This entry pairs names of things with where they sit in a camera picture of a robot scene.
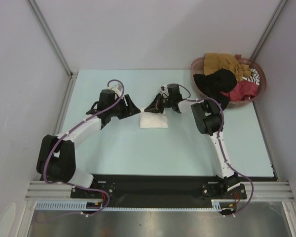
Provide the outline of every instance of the red cloth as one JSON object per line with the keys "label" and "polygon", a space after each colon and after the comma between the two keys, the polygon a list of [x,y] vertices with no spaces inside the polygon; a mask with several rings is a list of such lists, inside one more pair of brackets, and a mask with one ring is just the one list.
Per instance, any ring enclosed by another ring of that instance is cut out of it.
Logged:
{"label": "red cloth", "polygon": [[229,92],[221,94],[230,98],[231,101],[247,100],[257,95],[258,85],[251,81],[242,80]]}

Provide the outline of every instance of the table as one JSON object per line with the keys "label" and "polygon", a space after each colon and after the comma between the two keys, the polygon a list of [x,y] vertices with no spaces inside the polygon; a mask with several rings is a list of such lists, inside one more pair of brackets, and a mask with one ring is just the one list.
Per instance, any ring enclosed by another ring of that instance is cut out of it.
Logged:
{"label": "table", "polygon": [[[124,83],[125,93],[138,108],[148,106],[164,84],[191,89],[189,70],[81,70],[62,132],[82,120],[111,79]],[[273,177],[253,104],[226,109],[224,114],[225,143],[234,168],[251,177]],[[215,176],[214,147],[198,132],[193,114],[167,109],[166,115],[166,129],[140,129],[139,115],[113,118],[76,150],[77,167],[93,174]]]}

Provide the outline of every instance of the white cloth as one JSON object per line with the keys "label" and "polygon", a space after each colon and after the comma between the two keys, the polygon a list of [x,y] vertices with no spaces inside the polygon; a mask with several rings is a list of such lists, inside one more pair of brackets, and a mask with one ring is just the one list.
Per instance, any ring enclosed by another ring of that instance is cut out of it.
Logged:
{"label": "white cloth", "polygon": [[139,126],[143,129],[149,128],[167,128],[168,127],[168,119],[166,117],[165,111],[163,114],[155,114],[144,112],[144,108],[141,108],[141,114],[139,117]]}
{"label": "white cloth", "polygon": [[258,86],[260,85],[260,75],[258,74],[256,69],[253,69],[253,68],[251,69],[251,76],[249,76],[248,78],[242,77],[242,80],[254,82]]}

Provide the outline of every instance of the laundry basket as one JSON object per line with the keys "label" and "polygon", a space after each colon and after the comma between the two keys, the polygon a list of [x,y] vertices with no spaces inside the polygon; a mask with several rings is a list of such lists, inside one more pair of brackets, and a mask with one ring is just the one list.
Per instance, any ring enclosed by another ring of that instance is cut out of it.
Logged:
{"label": "laundry basket", "polygon": [[[205,95],[202,91],[200,91],[197,88],[197,86],[195,84],[195,80],[194,80],[194,74],[204,74],[204,72],[203,72],[204,59],[205,59],[204,57],[198,58],[191,65],[192,88],[201,97],[207,97],[207,95]],[[247,58],[239,58],[239,59],[237,59],[237,61],[240,64],[247,64],[247,65],[249,65],[250,68],[256,69],[256,71],[258,72],[258,74],[260,76],[260,85],[258,87],[257,95],[254,98],[252,98],[250,100],[243,100],[243,101],[230,101],[228,104],[228,108],[237,108],[237,107],[247,105],[247,104],[251,103],[252,101],[256,100],[257,98],[261,97],[266,89],[265,74],[264,74],[264,71],[262,70],[261,66],[258,63],[253,62],[252,60],[247,59]]]}

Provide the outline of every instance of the brown cloth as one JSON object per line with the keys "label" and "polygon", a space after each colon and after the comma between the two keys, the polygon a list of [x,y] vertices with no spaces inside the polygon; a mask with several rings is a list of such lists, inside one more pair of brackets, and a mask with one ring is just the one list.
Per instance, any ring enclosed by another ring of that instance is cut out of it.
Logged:
{"label": "brown cloth", "polygon": [[242,77],[248,78],[251,75],[249,65],[239,64],[237,59],[227,53],[206,53],[204,60],[204,74],[210,75],[219,69],[227,69],[232,71],[238,82]]}

